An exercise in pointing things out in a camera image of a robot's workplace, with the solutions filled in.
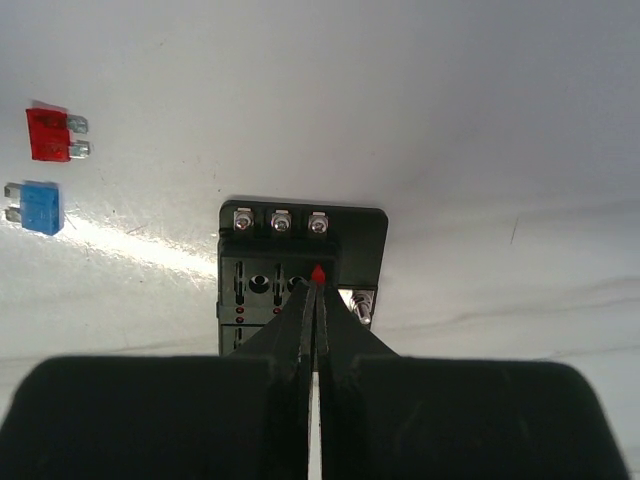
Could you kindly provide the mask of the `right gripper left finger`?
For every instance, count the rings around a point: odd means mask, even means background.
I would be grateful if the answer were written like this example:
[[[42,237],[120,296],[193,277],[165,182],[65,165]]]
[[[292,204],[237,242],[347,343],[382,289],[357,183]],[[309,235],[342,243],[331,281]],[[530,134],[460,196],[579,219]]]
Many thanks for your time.
[[[318,287],[227,356],[58,356],[18,386],[5,479],[304,479]]]

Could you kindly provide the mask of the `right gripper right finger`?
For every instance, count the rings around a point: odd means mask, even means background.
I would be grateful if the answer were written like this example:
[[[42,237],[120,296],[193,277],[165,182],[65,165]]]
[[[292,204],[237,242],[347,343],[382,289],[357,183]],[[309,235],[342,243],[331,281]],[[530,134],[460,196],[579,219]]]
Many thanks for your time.
[[[327,479],[625,479],[599,399],[571,366],[395,353],[337,290],[315,300]]]

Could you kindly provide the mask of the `black fuse box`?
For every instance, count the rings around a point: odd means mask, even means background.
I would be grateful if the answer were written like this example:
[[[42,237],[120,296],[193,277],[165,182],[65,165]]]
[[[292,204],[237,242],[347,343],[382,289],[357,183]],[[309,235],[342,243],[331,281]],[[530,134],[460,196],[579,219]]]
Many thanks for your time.
[[[347,309],[371,325],[389,225],[383,210],[231,199],[220,207],[218,225],[220,355],[280,314],[316,265]]]

